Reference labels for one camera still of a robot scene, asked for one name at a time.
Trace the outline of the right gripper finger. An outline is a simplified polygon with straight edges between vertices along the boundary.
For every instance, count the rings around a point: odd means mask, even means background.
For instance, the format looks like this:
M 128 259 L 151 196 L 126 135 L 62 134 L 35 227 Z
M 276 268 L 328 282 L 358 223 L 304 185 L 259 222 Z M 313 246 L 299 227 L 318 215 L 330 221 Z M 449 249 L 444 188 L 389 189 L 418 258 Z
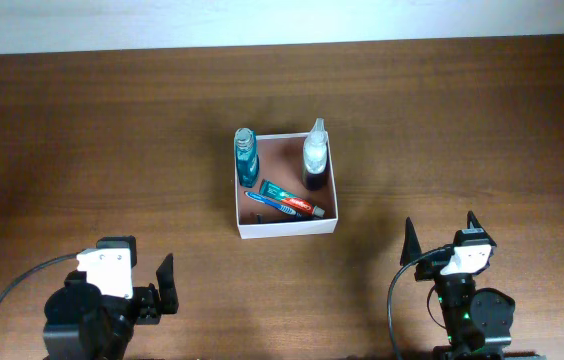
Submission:
M 467 213 L 467 228 L 468 229 L 482 229 L 480 222 L 473 211 L 469 210 Z
M 414 260 L 417 260 L 422 255 L 420 243 L 410 217 L 405 221 L 405 238 L 403 242 L 400 265 L 405 266 Z

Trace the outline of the teal mouthwash bottle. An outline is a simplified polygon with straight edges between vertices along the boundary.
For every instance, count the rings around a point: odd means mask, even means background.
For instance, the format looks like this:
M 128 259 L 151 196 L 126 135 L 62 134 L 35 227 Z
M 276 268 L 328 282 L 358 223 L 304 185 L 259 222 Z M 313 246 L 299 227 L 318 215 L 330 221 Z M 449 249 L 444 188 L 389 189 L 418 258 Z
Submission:
M 234 137 L 236 171 L 239 183 L 253 188 L 259 177 L 259 156 L 256 134 L 249 128 L 240 128 Z

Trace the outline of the blue white toothbrush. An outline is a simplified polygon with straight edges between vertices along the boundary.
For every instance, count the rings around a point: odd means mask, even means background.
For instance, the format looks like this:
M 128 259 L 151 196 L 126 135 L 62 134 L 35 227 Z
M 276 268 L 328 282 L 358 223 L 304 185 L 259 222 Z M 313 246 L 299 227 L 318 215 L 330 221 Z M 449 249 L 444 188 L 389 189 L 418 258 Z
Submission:
M 271 200 L 263 195 L 260 195 L 258 193 L 254 193 L 254 192 L 250 192 L 250 191 L 245 191 L 244 194 L 251 200 L 256 201 L 258 203 L 270 206 L 274 209 L 276 209 L 279 212 L 282 212 L 284 214 L 293 216 L 293 217 L 300 217 L 300 214 L 294 210 L 293 208 L 283 205 L 281 203 L 277 203 L 274 200 Z

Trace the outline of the white cardboard box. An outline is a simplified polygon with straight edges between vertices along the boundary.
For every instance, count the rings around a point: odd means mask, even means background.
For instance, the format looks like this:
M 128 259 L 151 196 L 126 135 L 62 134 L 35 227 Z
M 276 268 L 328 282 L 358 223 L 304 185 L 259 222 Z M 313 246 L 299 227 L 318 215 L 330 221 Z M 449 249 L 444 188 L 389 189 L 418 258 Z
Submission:
M 332 160 L 317 190 L 303 183 L 305 133 L 258 135 L 259 177 L 251 188 L 235 182 L 235 211 L 243 239 L 332 233 L 339 211 Z

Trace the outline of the green toothpaste tube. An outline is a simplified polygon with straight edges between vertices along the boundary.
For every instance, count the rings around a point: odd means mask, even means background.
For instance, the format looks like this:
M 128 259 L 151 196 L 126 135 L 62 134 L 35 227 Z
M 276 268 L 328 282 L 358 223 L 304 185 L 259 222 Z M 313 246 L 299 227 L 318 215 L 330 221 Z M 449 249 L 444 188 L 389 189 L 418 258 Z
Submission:
M 290 193 L 269 180 L 264 180 L 262 182 L 259 193 L 263 196 L 281 202 L 282 204 L 287 205 L 304 215 L 310 215 L 318 218 L 323 218 L 325 216 L 324 209 Z

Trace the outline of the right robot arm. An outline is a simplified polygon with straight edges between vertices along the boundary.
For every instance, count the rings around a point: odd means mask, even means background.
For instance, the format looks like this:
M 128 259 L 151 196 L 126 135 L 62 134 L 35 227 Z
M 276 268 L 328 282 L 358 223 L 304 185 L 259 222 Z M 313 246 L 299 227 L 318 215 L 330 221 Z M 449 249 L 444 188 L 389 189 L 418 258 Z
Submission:
M 496 242 L 473 212 L 467 227 L 453 242 L 423 252 L 410 219 L 405 221 L 405 241 L 400 265 L 415 268 L 417 281 L 432 281 L 449 344 L 436 346 L 434 359 L 502 359 L 512 342 L 515 301 L 493 289 L 476 287 L 475 277 L 490 265 Z

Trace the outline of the clear spray bottle dark liquid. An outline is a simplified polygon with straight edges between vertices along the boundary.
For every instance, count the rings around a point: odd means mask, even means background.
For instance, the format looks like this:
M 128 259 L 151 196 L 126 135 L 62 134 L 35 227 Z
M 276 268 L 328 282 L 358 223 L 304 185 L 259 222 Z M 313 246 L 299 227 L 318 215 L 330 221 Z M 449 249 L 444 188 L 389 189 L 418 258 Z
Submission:
M 303 145 L 303 183 L 307 190 L 317 191 L 328 180 L 328 135 L 324 119 L 317 118 Z

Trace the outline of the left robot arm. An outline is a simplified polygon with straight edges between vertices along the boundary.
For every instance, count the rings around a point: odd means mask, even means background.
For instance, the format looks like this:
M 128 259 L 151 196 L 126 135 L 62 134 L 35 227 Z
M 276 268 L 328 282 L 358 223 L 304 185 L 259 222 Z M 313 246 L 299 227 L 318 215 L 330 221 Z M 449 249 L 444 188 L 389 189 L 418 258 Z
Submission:
M 133 284 L 136 238 L 103 237 L 76 255 L 78 266 L 47 300 L 43 340 L 50 359 L 121 359 L 137 325 L 157 325 L 178 312 L 172 254 L 157 282 Z

